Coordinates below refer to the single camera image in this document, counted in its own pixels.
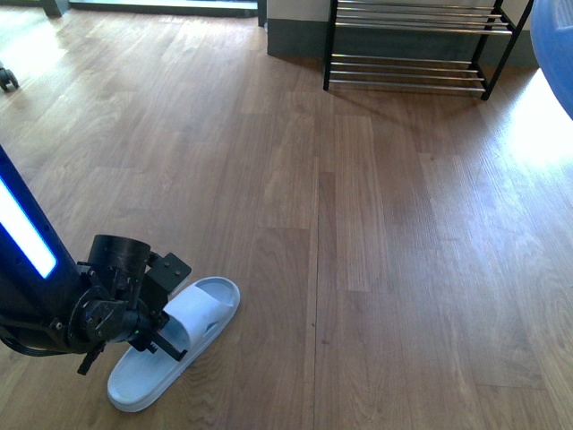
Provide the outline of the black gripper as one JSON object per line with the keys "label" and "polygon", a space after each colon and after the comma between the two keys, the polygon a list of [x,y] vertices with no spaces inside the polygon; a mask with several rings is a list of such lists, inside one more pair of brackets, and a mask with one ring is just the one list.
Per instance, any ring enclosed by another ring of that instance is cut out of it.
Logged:
{"label": "black gripper", "polygon": [[169,321],[168,299],[192,272],[189,265],[136,239],[97,235],[79,268],[86,289],[66,327],[70,345],[85,355],[78,374],[87,374],[110,343],[127,342],[151,354],[161,349],[177,362],[185,357],[187,350],[177,349],[160,331]]}

